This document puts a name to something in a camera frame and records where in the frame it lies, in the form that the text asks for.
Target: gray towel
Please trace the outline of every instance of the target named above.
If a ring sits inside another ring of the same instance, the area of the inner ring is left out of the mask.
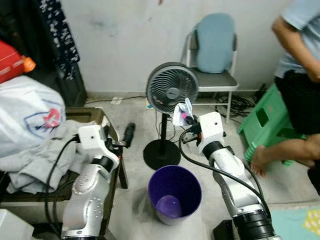
[[[45,139],[41,146],[0,158],[0,170],[9,172],[11,179],[8,193],[45,192],[48,175],[64,145],[78,133],[80,127],[93,124],[94,122],[80,123],[67,120],[58,126],[55,133]],[[60,179],[68,170],[80,173],[83,166],[91,161],[92,158],[82,150],[81,144],[69,143],[53,171],[49,191],[57,189]]]

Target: white plastic bag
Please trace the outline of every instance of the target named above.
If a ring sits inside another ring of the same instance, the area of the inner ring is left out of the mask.
[[[188,97],[185,99],[185,103],[178,103],[175,106],[172,118],[173,125],[188,126],[184,115],[194,118],[192,115],[192,105]]]
[[[65,119],[53,89],[27,76],[0,84],[0,157],[39,146]]]

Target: fan stand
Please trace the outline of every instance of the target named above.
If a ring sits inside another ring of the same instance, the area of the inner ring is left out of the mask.
[[[145,163],[154,170],[180,163],[179,148],[173,142],[166,140],[167,120],[168,114],[162,113],[161,139],[150,142],[143,150]]]

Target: black cable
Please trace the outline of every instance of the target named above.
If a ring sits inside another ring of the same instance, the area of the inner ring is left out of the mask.
[[[146,98],[146,97],[145,96],[132,96],[132,97],[123,98],[121,100],[136,99],[136,98]],[[85,104],[93,104],[93,103],[98,103],[98,102],[111,102],[112,100],[113,99],[94,100],[94,101],[88,101]]]
[[[186,130],[183,126],[180,126],[180,128],[182,128],[184,131]],[[177,141],[174,141],[173,143],[175,144],[177,142],[179,142],[179,139]]]
[[[250,173],[250,175],[252,176],[252,178],[253,178],[256,186],[258,187],[259,193],[261,194],[261,196],[262,196],[263,198],[265,198],[264,193],[263,193],[262,188],[261,188],[261,185],[260,185],[260,183],[259,183],[256,175],[254,175],[254,173],[251,171],[251,169],[250,169],[249,166],[247,166],[246,164],[243,164],[243,165],[244,165],[244,168],[245,168],[245,169]]]
[[[159,122],[159,124],[158,124],[158,129],[159,129],[159,132],[161,132],[161,129],[160,129],[160,125],[162,124],[162,121],[161,122]],[[169,141],[171,141],[175,136],[176,136],[176,127],[175,127],[175,125],[173,125],[173,136],[169,139]]]
[[[53,207],[52,207],[52,215],[53,215],[53,221],[54,224],[57,228],[59,228],[59,220],[58,220],[58,213],[57,213],[57,201],[58,201],[58,197],[60,196],[61,192],[63,189],[65,189],[67,186],[69,186],[70,184],[73,184],[75,182],[75,180],[71,180],[68,181],[66,183],[64,183],[63,185],[61,185],[56,191],[55,191],[55,196],[54,196],[54,200],[53,200]]]
[[[175,125],[173,125],[173,136],[169,139],[169,141],[171,141],[175,136],[176,136],[176,127]]]
[[[181,144],[181,143],[182,143],[182,140],[183,140],[184,136],[185,136],[186,133],[188,133],[188,132],[190,132],[189,129],[185,130],[185,131],[180,135],[180,138],[179,138],[179,149],[180,149],[180,152],[181,152],[182,156],[183,156],[187,161],[189,161],[189,162],[191,162],[191,163],[193,163],[193,164],[195,164],[195,165],[198,165],[198,166],[200,166],[200,167],[203,167],[203,168],[209,169],[209,170],[211,170],[211,171],[214,171],[214,172],[216,172],[216,173],[219,173],[219,174],[221,174],[221,175],[224,175],[224,176],[226,176],[226,177],[228,177],[228,178],[236,181],[237,183],[245,186],[246,188],[248,188],[250,191],[252,191],[252,192],[260,199],[260,201],[262,202],[262,204],[263,204],[263,206],[264,206],[264,209],[265,209],[265,211],[266,211],[267,216],[271,219],[271,213],[270,213],[269,207],[268,207],[265,199],[263,198],[263,196],[262,196],[259,192],[257,192],[257,190],[255,190],[253,187],[251,187],[250,185],[248,185],[248,184],[245,183],[244,181],[238,179],[237,177],[232,176],[231,174],[229,174],[229,173],[227,173],[227,172],[225,172],[225,171],[219,170],[219,169],[217,169],[217,168],[215,168],[215,167],[211,167],[211,166],[206,165],[206,164],[204,164],[204,163],[201,163],[201,162],[198,162],[198,161],[196,161],[196,160],[193,160],[192,158],[188,157],[188,156],[184,153],[184,151],[183,151],[183,149],[182,149],[182,144]]]
[[[154,111],[155,113],[155,130],[156,130],[156,133],[158,134],[158,139],[160,139],[160,134],[159,134],[159,131],[158,131],[158,128],[157,128],[157,111]]]
[[[240,121],[237,121],[237,120],[235,120],[235,119],[233,119],[233,118],[229,118],[230,120],[232,120],[232,121],[235,121],[236,123],[238,123],[238,124],[242,124],[242,122],[240,122]]]
[[[228,97],[227,96],[221,96],[217,98],[217,103],[219,104],[226,104],[228,103]],[[215,110],[218,111],[218,107],[223,106],[225,109],[227,109],[227,105],[216,105]],[[237,117],[237,116],[242,116],[246,117],[250,111],[247,111],[249,108],[254,108],[255,104],[248,99],[241,97],[241,96],[232,96],[231,99],[231,107],[230,107],[230,117]],[[226,117],[226,114],[221,113],[220,114],[223,117]]]
[[[49,176],[46,179],[46,183],[45,183],[46,184],[46,186],[45,186],[45,201],[44,201],[45,217],[46,217],[50,227],[52,228],[54,234],[57,235],[58,237],[60,237],[60,230],[57,229],[56,226],[54,225],[54,223],[53,223],[53,221],[52,221],[52,219],[50,217],[50,213],[49,213],[49,186],[50,186],[50,180],[51,180],[52,174],[53,174],[53,172],[54,172],[54,170],[55,170],[55,168],[57,166],[57,163],[58,163],[63,151],[65,150],[65,148],[68,146],[69,143],[71,143],[71,142],[73,142],[75,140],[76,140],[76,138],[74,137],[74,138],[70,139],[69,141],[67,141],[65,143],[65,145],[61,149],[58,157],[56,158],[56,160],[55,160],[55,162],[54,162],[54,164],[53,164],[53,166],[51,168],[51,171],[49,173]]]

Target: pink object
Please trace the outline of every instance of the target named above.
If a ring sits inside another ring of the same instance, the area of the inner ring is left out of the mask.
[[[185,112],[183,112],[181,116],[182,116],[183,119],[186,119],[188,117]]]
[[[60,119],[61,119],[61,114],[55,108],[51,108],[50,111],[49,111],[48,116],[44,116],[43,117],[43,120],[45,122],[45,126],[47,128],[54,128],[54,127],[59,126]]]

